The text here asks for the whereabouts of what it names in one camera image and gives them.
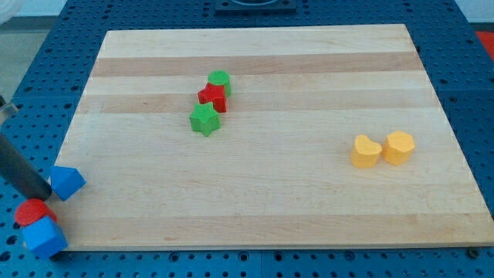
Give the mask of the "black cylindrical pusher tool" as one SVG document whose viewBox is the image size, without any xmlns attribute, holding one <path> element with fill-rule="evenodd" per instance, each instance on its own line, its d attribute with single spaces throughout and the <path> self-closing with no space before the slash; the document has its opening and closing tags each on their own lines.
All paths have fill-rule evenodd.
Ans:
<svg viewBox="0 0 494 278">
<path fill-rule="evenodd" d="M 3 134 L 1 134 L 1 176 L 25 198 L 45 201 L 52 194 L 47 180 Z"/>
</svg>

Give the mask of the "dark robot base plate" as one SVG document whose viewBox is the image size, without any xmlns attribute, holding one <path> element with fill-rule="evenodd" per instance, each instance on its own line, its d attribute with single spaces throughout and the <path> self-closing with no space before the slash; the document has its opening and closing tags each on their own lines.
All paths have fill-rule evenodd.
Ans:
<svg viewBox="0 0 494 278">
<path fill-rule="evenodd" d="M 296 0 L 213 0 L 215 13 L 294 12 Z"/>
</svg>

